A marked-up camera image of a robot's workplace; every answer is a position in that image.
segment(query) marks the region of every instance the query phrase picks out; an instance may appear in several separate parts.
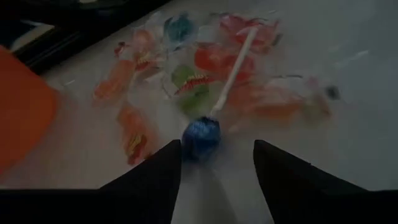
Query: white lollipop stick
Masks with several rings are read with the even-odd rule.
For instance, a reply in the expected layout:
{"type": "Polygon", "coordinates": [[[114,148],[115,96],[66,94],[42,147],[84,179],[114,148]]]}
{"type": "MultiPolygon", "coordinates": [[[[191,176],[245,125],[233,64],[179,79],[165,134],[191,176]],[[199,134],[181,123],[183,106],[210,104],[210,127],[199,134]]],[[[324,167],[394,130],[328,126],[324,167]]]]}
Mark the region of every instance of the white lollipop stick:
{"type": "Polygon", "coordinates": [[[221,91],[220,97],[218,98],[216,105],[214,105],[214,107],[210,111],[211,117],[215,117],[217,112],[219,112],[223,109],[225,101],[228,97],[229,90],[231,89],[232,85],[235,82],[236,75],[238,74],[239,69],[241,68],[243,60],[250,49],[251,42],[253,42],[253,40],[257,34],[257,31],[258,31],[258,29],[256,27],[253,27],[250,29],[248,37],[244,41],[242,49],[239,52],[238,58],[235,61],[234,67],[232,68],[232,71],[229,74],[228,80],[227,80],[223,90],[221,91]]]}

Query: orange candy wrapper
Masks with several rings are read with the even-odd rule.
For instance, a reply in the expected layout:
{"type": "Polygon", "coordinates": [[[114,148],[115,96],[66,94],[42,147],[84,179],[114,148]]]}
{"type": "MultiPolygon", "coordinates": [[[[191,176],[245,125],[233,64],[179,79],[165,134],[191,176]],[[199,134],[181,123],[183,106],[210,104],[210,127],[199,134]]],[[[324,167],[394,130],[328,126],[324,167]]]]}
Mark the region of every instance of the orange candy wrapper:
{"type": "Polygon", "coordinates": [[[136,64],[130,60],[118,60],[109,78],[102,81],[94,90],[94,104],[110,104],[118,101],[127,91],[134,75],[136,64]]]}
{"type": "Polygon", "coordinates": [[[124,102],[117,121],[123,128],[123,149],[128,164],[136,165],[155,153],[157,134],[137,108],[124,102]]]}
{"type": "Polygon", "coordinates": [[[290,124],[302,113],[308,122],[331,116],[315,78],[275,77],[265,83],[247,82],[233,87],[227,104],[240,116],[267,118],[290,124]]]}
{"type": "Polygon", "coordinates": [[[246,40],[251,27],[257,27],[258,32],[253,40],[251,50],[265,54],[271,49],[277,37],[278,25],[278,20],[270,22],[260,18],[245,19],[234,14],[226,14],[220,19],[220,27],[233,42],[239,44],[243,44],[246,40]]]}
{"type": "MultiPolygon", "coordinates": [[[[218,44],[198,44],[195,52],[195,65],[207,72],[210,72],[215,79],[225,81],[231,73],[238,52],[230,52],[230,49],[218,44]]],[[[255,64],[250,56],[246,56],[239,69],[236,81],[248,80],[254,75],[255,64]]]]}

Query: candy wrapper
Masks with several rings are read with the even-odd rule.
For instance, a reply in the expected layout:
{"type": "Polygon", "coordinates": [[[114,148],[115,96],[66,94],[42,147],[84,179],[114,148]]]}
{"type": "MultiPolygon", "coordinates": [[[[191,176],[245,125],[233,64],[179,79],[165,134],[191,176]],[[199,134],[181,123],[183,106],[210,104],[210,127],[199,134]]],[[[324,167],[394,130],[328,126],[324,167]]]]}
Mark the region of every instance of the candy wrapper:
{"type": "Polygon", "coordinates": [[[93,93],[94,105],[111,105],[119,101],[128,91],[130,82],[136,71],[136,62],[118,60],[109,73],[109,77],[101,81],[93,93]]]}
{"type": "MultiPolygon", "coordinates": [[[[210,14],[200,21],[194,43],[169,52],[167,56],[164,90],[191,119],[210,111],[238,57],[242,44],[239,40],[241,37],[246,38],[244,29],[252,26],[259,29],[265,27],[264,24],[253,21],[237,24],[232,18],[238,17],[210,14]]],[[[264,34],[256,37],[254,45],[269,50],[272,43],[266,42],[263,36],[264,34]]],[[[275,36],[272,33],[269,38],[274,40],[275,36]]],[[[264,75],[258,69],[263,66],[257,66],[261,60],[262,56],[258,51],[253,49],[249,52],[239,69],[236,84],[248,82],[258,74],[264,75]]]]}
{"type": "Polygon", "coordinates": [[[164,45],[169,52],[181,49],[196,41],[200,16],[181,12],[164,22],[164,45]]]}
{"type": "Polygon", "coordinates": [[[142,79],[157,73],[162,66],[165,57],[163,36],[162,15],[159,12],[152,15],[143,26],[133,28],[129,45],[134,52],[133,58],[137,61],[137,71],[141,73],[142,79]]]}
{"type": "Polygon", "coordinates": [[[290,124],[297,115],[316,122],[331,115],[315,77],[275,76],[266,82],[248,82],[234,86],[228,105],[238,116],[290,124]]]}
{"type": "Polygon", "coordinates": [[[157,133],[139,109],[125,101],[117,121],[123,129],[122,145],[128,164],[136,165],[155,153],[159,146],[157,133]]]}

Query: blue lollipop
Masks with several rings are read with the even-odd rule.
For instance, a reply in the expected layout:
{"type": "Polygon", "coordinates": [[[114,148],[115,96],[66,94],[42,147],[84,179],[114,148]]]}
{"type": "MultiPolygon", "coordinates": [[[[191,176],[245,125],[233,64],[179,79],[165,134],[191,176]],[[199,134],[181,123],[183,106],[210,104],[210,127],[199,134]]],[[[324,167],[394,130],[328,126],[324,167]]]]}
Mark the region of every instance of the blue lollipop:
{"type": "Polygon", "coordinates": [[[224,107],[236,75],[248,53],[251,43],[257,34],[257,28],[252,27],[246,38],[242,49],[235,61],[234,67],[229,74],[228,80],[221,91],[216,105],[207,117],[201,117],[191,122],[182,135],[183,159],[191,161],[201,161],[206,159],[218,146],[221,140],[220,124],[216,114],[224,107]]]}

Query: floor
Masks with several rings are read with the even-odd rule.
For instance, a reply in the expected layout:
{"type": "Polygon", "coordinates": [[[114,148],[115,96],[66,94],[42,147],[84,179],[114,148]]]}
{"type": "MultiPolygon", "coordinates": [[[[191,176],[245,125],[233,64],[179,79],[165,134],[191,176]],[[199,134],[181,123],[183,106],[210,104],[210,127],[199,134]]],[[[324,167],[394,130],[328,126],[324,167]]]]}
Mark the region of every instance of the floor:
{"type": "MultiPolygon", "coordinates": [[[[284,69],[319,75],[338,86],[331,120],[318,126],[274,128],[267,123],[229,133],[215,158],[184,167],[173,223],[272,223],[252,161],[254,139],[264,139],[339,178],[368,190],[398,188],[398,3],[393,0],[176,0],[160,9],[200,13],[239,12],[281,18],[284,69]]],[[[2,177],[13,188],[97,188],[118,177],[126,164],[114,124],[115,110],[86,104],[113,62],[113,48],[131,34],[132,23],[46,74],[70,96],[50,136],[2,177]]],[[[161,95],[153,95],[163,141],[179,138],[184,121],[161,95]]]]}

